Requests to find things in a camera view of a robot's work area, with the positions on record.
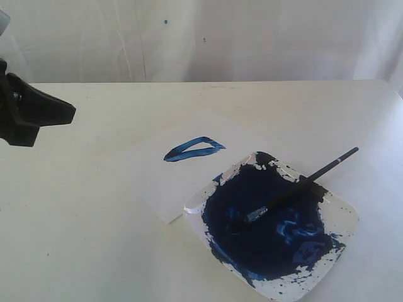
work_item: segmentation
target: square palette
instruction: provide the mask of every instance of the square palette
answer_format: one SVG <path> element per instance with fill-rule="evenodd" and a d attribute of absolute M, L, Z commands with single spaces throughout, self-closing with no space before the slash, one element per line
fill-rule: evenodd
<path fill-rule="evenodd" d="M 239 234 L 232 234 L 229 225 L 302 178 L 273 156 L 255 152 L 184 206 L 186 220 L 224 266 L 263 296 L 281 302 L 302 298 L 329 272 L 354 233 L 356 210 L 313 183 Z"/>

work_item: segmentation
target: table surface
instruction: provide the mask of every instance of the table surface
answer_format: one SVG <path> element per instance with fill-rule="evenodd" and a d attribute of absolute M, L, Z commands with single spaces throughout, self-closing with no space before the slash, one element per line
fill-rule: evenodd
<path fill-rule="evenodd" d="M 301 301 L 402 301 L 403 101 L 384 81 L 35 84 L 77 107 L 33 148 L 0 142 L 0 301 L 267 301 L 222 266 L 180 217 L 136 201 L 122 150 L 203 108 L 253 131 L 360 222 Z"/>

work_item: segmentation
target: white paper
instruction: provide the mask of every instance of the white paper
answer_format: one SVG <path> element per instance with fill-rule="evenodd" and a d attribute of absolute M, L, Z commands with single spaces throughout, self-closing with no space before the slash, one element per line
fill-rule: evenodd
<path fill-rule="evenodd" d="M 226 149 L 178 162 L 163 160 L 172 148 L 197 137 L 209 137 Z M 201 143 L 188 150 L 205 147 L 209 146 Z M 185 201 L 215 176 L 248 154 L 267 150 L 268 143 L 262 138 L 207 109 L 144 143 L 131 146 L 124 153 L 123 166 L 133 197 L 170 223 L 182 214 Z"/>

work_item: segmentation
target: white backdrop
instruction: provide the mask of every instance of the white backdrop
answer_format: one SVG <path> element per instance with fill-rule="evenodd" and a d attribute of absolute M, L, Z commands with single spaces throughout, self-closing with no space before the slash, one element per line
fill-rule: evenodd
<path fill-rule="evenodd" d="M 1 0 L 30 82 L 374 79 L 403 94 L 402 0 Z"/>

